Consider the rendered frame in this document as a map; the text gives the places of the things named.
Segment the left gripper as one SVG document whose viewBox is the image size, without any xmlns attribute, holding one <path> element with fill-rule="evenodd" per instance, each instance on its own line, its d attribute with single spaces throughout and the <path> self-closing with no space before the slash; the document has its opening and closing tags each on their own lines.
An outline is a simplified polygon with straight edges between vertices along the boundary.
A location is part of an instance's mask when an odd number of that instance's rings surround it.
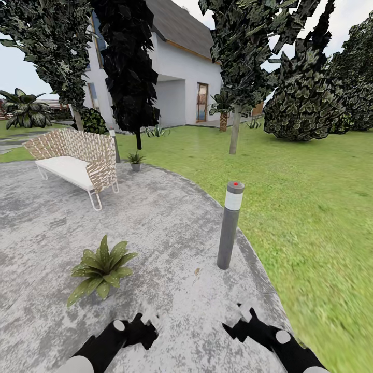
<svg viewBox="0 0 373 373">
<path fill-rule="evenodd" d="M 136 314 L 132 322 L 137 327 L 137 337 L 133 344 L 135 345 L 136 343 L 141 342 L 144 348 L 146 350 L 149 350 L 152 346 L 152 343 L 157 338 L 158 333 L 153 329 L 151 324 L 149 326 L 146 326 L 142 323 L 141 317 L 143 316 L 144 315 L 139 312 L 138 314 Z"/>
</svg>

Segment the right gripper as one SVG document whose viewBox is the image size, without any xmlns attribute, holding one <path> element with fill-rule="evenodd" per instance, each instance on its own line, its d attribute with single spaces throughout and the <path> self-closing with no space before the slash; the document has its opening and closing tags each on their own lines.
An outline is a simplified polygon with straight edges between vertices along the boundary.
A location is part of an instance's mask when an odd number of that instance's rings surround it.
<svg viewBox="0 0 373 373">
<path fill-rule="evenodd" d="M 264 325 L 266 324 L 258 319 L 254 308 L 251 307 L 249 311 L 252 314 L 252 319 L 249 323 L 246 323 L 242 321 L 242 319 L 240 319 L 238 324 L 236 324 L 233 328 L 227 326 L 224 323 L 221 323 L 221 325 L 225 329 L 225 331 L 232 337 L 233 340 L 238 337 L 241 342 L 244 342 L 246 337 L 249 336 L 256 342 L 261 344 L 261 342 L 257 340 L 257 331 L 259 331 L 258 327 L 261 325 L 261 323 Z"/>
</svg>

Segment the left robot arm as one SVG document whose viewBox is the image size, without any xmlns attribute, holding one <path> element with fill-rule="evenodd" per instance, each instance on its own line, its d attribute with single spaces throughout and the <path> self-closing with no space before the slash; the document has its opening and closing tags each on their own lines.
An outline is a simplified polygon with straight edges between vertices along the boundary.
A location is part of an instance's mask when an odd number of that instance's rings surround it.
<svg viewBox="0 0 373 373">
<path fill-rule="evenodd" d="M 155 330 L 154 330 L 154 329 Z M 133 322 L 114 320 L 97 338 L 92 335 L 79 351 L 53 373 L 106 373 L 122 348 L 141 342 L 149 350 L 165 326 L 149 308 Z"/>
</svg>

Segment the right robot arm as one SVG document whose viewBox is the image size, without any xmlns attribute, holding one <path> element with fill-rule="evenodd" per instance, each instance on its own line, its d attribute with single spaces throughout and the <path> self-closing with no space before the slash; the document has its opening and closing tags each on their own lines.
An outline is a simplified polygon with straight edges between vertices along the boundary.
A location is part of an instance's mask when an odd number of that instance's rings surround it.
<svg viewBox="0 0 373 373">
<path fill-rule="evenodd" d="M 289 331 L 268 326 L 260 321 L 252 308 L 254 303 L 254 297 L 249 295 L 239 305 L 237 312 L 242 318 L 233 328 L 221 323 L 233 340 L 238 337 L 244 342 L 249 336 L 264 345 L 270 352 L 274 352 L 285 373 L 330 373 L 312 349 L 302 349 Z"/>
</svg>

